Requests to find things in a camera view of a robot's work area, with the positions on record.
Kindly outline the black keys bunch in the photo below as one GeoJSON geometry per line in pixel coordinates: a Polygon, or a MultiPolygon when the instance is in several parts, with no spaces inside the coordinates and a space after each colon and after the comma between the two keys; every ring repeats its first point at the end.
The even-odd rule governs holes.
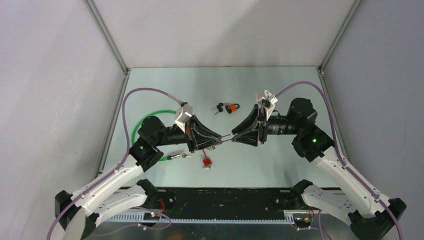
{"type": "Polygon", "coordinates": [[[215,107],[213,107],[211,110],[214,112],[214,115],[217,115],[217,114],[225,111],[226,105],[227,105],[227,103],[220,102],[215,107]]]}

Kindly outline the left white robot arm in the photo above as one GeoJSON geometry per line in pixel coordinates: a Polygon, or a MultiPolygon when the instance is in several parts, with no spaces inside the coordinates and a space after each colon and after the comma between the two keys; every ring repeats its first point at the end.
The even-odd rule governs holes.
{"type": "Polygon", "coordinates": [[[82,214],[80,239],[85,239],[106,219],[131,208],[153,208],[158,203],[158,189],[148,180],[139,180],[123,193],[116,191],[130,180],[146,173],[163,156],[159,146],[186,144],[191,153],[222,144],[222,136],[193,115],[183,127],[166,127],[156,116],[147,117],[138,130],[138,140],[127,148],[123,159],[73,193],[59,192],[55,200],[53,229],[60,224],[67,230],[78,213],[82,214]]]}

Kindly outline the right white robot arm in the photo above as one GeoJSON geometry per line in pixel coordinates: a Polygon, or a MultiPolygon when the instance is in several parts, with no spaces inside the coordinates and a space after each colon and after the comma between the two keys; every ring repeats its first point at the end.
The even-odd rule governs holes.
{"type": "Polygon", "coordinates": [[[266,142],[269,135],[292,135],[296,153],[325,172],[343,191],[327,192],[306,179],[291,188],[291,204],[297,209],[317,208],[347,224],[360,240],[380,240],[406,210],[400,198],[390,198],[366,180],[337,151],[335,141],[316,124],[317,112],[309,99],[296,98],[286,115],[273,115],[262,100],[233,130],[232,141],[251,146],[266,142]]]}

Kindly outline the orange padlock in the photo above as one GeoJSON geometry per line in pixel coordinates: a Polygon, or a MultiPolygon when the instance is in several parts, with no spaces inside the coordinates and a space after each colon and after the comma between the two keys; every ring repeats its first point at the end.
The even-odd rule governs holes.
{"type": "Polygon", "coordinates": [[[232,114],[236,112],[240,108],[240,105],[238,103],[230,103],[225,105],[225,110],[228,114],[232,114]]]}

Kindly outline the small brass padlock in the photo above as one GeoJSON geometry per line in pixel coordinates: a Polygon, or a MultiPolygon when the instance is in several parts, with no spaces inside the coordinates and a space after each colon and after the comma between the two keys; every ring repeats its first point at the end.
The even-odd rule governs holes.
{"type": "Polygon", "coordinates": [[[234,136],[235,135],[233,133],[222,135],[218,138],[217,142],[219,144],[222,144],[222,143],[225,143],[225,142],[230,142],[230,141],[232,141],[234,136]]]}

